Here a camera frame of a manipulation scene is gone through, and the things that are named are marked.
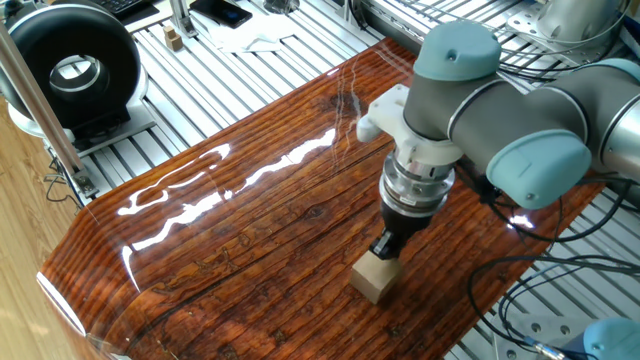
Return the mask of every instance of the metal pole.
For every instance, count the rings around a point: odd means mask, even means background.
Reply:
[[[191,23],[187,0],[169,0],[169,3],[171,4],[171,12],[173,13],[171,16],[173,24],[188,37],[198,35],[198,31]]]
[[[0,67],[20,95],[33,120],[42,128],[51,147],[71,178],[80,186],[80,190],[85,196],[95,194],[97,189],[91,183],[80,157],[65,135],[56,114],[44,97],[4,24],[0,25]]]

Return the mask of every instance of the white paper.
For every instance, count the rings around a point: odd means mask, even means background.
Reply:
[[[278,51],[280,39],[294,34],[295,24],[284,15],[254,14],[237,29],[208,27],[213,44],[223,52]]]

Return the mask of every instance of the small wooden block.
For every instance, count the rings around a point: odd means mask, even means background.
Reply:
[[[165,26],[164,28],[162,28],[162,30],[164,30],[164,38],[165,39],[171,39],[176,37],[176,30],[173,28],[173,26]]]
[[[398,259],[380,260],[367,251],[353,265],[350,283],[369,301],[377,304],[401,275],[402,265]]]
[[[176,30],[172,26],[165,26],[164,30],[164,42],[167,47],[173,51],[182,49],[182,37],[176,33]]]
[[[182,37],[178,34],[176,34],[174,38],[165,39],[165,42],[167,43],[167,47],[173,51],[182,49]]]

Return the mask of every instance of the keyboard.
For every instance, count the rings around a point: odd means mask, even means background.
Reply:
[[[118,20],[123,20],[132,13],[140,10],[148,3],[145,0],[91,0],[104,7]]]

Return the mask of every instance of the wooden table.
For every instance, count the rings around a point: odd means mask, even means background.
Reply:
[[[386,301],[349,286],[383,227],[378,181],[393,148],[385,136],[359,143],[356,120],[410,84],[414,60],[384,40],[92,202],[43,266],[43,287],[103,356],[441,358],[477,321],[470,272],[528,250],[458,183],[404,250]],[[563,227],[598,191],[564,197]],[[557,210],[528,213],[536,231],[552,235]],[[482,308],[528,265],[480,276]]]

